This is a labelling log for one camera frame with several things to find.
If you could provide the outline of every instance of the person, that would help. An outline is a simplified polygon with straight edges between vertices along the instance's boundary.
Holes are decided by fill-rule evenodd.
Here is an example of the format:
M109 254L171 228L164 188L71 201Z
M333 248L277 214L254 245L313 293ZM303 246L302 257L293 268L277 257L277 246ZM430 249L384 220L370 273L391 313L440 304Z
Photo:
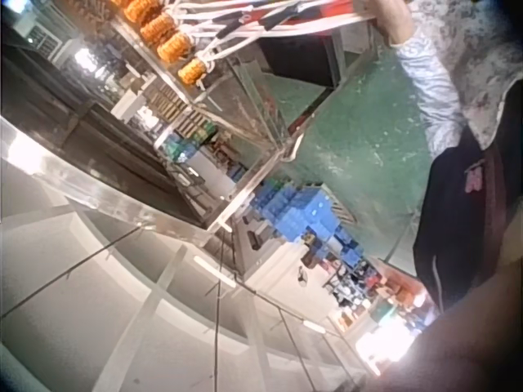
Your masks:
M494 141L482 149L449 72L409 7L402 0L370 0L369 6L418 93L433 161L413 258L445 311L493 275L505 229L521 205L521 80L511 83Z
M369 6L418 93L433 161L413 256L442 315L365 391L521 390L521 79L511 81L493 141L482 149L409 7L403 0ZM520 231L509 241L520 253L504 265L499 255L513 220Z

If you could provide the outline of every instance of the orange spool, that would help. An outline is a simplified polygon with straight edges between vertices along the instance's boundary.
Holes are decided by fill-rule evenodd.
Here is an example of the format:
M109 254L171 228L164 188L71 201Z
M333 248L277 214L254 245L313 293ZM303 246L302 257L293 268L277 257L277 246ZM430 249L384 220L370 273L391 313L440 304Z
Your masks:
M188 85L193 85L207 72L207 67L198 58L194 58L185 67L178 71L180 80Z
M132 23L140 24L147 14L159 7L159 0L133 0L131 4L125 8L123 14Z
M163 61L174 63L190 49L190 40L183 33L176 33L157 49L158 56Z
M140 29L141 36L147 43L157 42L164 34L174 30L176 25L171 16L162 13Z

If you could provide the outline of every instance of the green painted floor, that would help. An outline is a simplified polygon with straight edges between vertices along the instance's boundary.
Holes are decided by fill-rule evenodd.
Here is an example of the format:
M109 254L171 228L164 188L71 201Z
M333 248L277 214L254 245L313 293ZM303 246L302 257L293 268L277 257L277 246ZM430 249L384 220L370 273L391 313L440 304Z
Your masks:
M272 75L267 82L287 124L323 89ZM429 167L413 87L385 52L318 115L282 170L326 183L358 220L353 236L369 255L385 257L422 200ZM399 258L412 257L412 230L407 237Z

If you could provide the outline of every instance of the sleeve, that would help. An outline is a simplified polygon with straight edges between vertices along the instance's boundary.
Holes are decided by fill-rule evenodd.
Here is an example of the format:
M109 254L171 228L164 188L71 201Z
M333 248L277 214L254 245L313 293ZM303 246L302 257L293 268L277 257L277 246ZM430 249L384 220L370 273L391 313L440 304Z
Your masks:
M417 29L401 45L391 45L400 63L413 80L422 112L425 136L432 159L455 147L467 120L463 116L456 87L441 64L432 41Z

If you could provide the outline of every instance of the metal frame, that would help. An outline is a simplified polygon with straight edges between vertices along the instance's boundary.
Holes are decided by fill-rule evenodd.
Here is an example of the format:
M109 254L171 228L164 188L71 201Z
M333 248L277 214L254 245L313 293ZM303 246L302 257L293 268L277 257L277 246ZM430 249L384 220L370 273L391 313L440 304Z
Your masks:
M154 229L160 234L196 245L203 246L211 238L212 233L209 231L139 202L67 163L25 135L4 117L1 117L0 127L2 128L2 158L25 171L22 163L10 157L9 150L15 140L29 144L32 151L40 156L38 172L30 174L67 198L121 221Z

